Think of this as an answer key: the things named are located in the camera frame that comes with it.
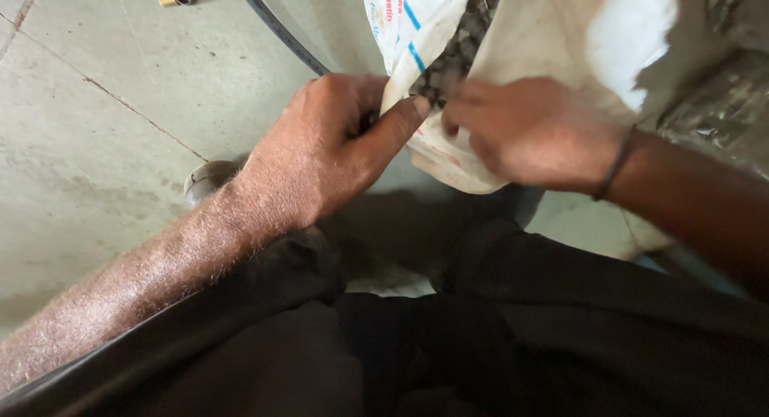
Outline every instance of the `black pants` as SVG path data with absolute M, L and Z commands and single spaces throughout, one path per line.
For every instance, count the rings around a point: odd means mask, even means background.
M 344 294 L 316 231 L 15 390 L 2 415 L 765 415 L 769 309 L 529 235 L 443 292 Z

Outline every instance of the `fingernail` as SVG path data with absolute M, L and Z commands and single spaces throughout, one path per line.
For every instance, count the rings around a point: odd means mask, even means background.
M 427 97 L 421 95 L 418 96 L 414 100 L 414 107 L 417 108 L 417 113 L 422 119 L 428 117 L 428 114 L 430 113 L 430 101 Z

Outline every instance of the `black hose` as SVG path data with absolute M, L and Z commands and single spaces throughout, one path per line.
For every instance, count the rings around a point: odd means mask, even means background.
M 270 11 L 270 9 L 264 5 L 264 1 L 246 1 L 248 2 L 248 5 L 250 5 L 254 11 L 256 11 L 256 14 L 259 15 L 259 18 L 262 18 L 264 23 L 272 30 L 272 32 L 274 32 L 275 35 L 281 39 L 283 44 L 288 46 L 288 48 L 294 52 L 294 55 L 299 57 L 299 59 L 302 60 L 302 62 L 304 62 L 307 67 L 313 70 L 318 76 L 323 76 L 329 72 L 328 68 L 325 68 L 325 66 L 321 64 L 321 61 L 312 56 L 312 54 L 307 49 L 305 49 L 304 46 L 302 46 L 302 44 L 299 43 L 290 32 L 288 32 L 288 30 L 286 30 L 281 21 L 278 20 L 278 18 L 275 18 L 275 15 Z

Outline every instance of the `blue stripe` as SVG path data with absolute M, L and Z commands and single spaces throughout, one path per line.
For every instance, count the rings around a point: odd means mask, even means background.
M 414 62 L 417 63 L 417 67 L 419 68 L 420 73 L 425 72 L 425 63 L 422 62 L 422 58 L 419 58 L 419 54 L 417 53 L 417 50 L 414 49 L 414 42 L 412 41 L 409 43 L 409 52 L 411 52 L 411 56 L 414 57 Z
M 411 11 L 411 7 L 409 6 L 409 2 L 407 0 L 403 0 L 403 9 L 406 10 L 406 14 L 409 16 L 409 19 L 411 19 L 411 23 L 414 24 L 414 28 L 417 30 L 422 28 L 422 26 L 419 25 L 419 20 L 417 20 L 417 17 L 414 16 L 414 12 Z

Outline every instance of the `hand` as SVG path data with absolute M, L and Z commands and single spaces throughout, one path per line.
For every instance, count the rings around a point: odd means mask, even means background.
M 549 190 L 593 194 L 617 154 L 622 130 L 551 78 L 504 87 L 466 80 L 443 111 L 449 135 L 459 126 L 496 175 Z
M 309 81 L 254 148 L 233 181 L 260 197 L 286 228 L 305 228 L 379 179 L 428 115 L 424 97 L 401 100 L 359 136 L 362 118 L 379 113 L 384 76 L 325 75 Z

